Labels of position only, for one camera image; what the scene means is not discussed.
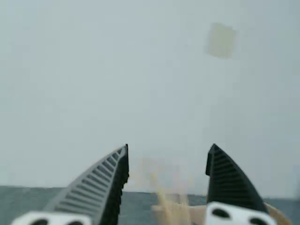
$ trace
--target small square sticker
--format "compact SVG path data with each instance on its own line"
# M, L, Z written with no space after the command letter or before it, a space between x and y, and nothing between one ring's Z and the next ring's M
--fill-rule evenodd
M210 29L207 53L221 59L233 54L236 31L221 23L213 23Z

